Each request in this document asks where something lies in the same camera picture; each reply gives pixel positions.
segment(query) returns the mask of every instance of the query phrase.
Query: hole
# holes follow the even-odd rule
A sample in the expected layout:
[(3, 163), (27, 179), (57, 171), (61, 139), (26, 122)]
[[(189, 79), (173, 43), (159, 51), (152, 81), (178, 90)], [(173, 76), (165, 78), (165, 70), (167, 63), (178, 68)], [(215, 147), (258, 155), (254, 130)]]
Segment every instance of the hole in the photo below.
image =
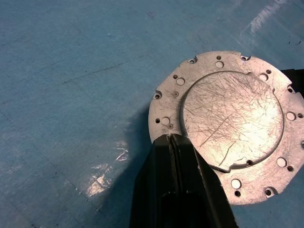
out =
[(291, 121), (295, 120), (295, 114), (292, 113), (292, 112), (288, 112), (286, 114), (286, 117), (287, 117), (288, 120), (291, 120)]
[(249, 166), (249, 165), (253, 165), (253, 161), (248, 160), (248, 161), (246, 162), (246, 164), (247, 164), (247, 166)]
[(164, 117), (161, 119), (161, 123), (163, 125), (168, 125), (170, 123), (170, 119), (168, 117)]
[(235, 196), (237, 196), (237, 197), (240, 197), (240, 196), (241, 196), (241, 193), (240, 193), (239, 191), (235, 191), (234, 194), (235, 194)]
[(218, 62), (215, 63), (215, 66), (216, 66), (217, 68), (223, 68), (224, 63), (223, 63), (222, 61), (218, 61)]
[(271, 196), (271, 190), (267, 189), (267, 190), (265, 191), (265, 194), (266, 194), (267, 196)]
[(287, 161), (286, 161), (285, 158), (278, 158), (278, 159), (276, 160), (276, 163), (277, 163), (277, 165), (280, 166), (280, 167), (286, 167), (286, 165), (287, 165)]
[(287, 167), (288, 171), (292, 172), (294, 170), (294, 168), (292, 166), (288, 166)]
[(176, 80), (176, 83), (181, 86), (181, 85), (185, 84), (185, 79), (180, 77), (179, 79)]
[(242, 184), (241, 184), (241, 181), (240, 181), (240, 180), (238, 180), (238, 179), (233, 179), (233, 180), (231, 181), (231, 186), (232, 186), (234, 189), (239, 189), (239, 188), (242, 186)]
[(262, 79), (264, 82), (268, 80), (268, 75), (266, 74), (260, 74), (260, 79)]

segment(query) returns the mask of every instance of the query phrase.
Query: circular metal plate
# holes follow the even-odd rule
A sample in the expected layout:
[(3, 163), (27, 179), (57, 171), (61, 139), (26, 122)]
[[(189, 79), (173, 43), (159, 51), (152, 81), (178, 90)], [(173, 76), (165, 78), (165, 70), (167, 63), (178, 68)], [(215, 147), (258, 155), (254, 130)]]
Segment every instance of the circular metal plate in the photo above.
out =
[(231, 204), (284, 190), (304, 162), (303, 98), (269, 63), (238, 52), (184, 61), (157, 88), (149, 131), (189, 137)]

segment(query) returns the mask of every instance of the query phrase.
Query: scratched circular surface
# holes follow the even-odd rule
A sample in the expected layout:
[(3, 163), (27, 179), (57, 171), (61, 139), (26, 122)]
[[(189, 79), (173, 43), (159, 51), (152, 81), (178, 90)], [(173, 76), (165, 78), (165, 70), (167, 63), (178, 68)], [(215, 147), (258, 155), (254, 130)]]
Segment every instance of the scratched circular surface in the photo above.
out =
[(277, 147), (283, 115), (273, 88), (254, 74), (218, 72), (189, 90), (183, 124), (191, 142), (223, 171), (258, 163)]

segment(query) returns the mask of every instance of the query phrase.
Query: blue table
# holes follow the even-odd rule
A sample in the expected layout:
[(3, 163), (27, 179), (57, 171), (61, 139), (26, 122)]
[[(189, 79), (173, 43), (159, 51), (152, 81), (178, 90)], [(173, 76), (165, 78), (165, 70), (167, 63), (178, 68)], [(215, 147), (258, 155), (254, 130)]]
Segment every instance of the blue table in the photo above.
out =
[[(212, 50), (303, 68), (304, 2), (1, 0), (0, 227), (127, 228), (154, 90)], [(303, 177), (240, 227), (302, 227)]]

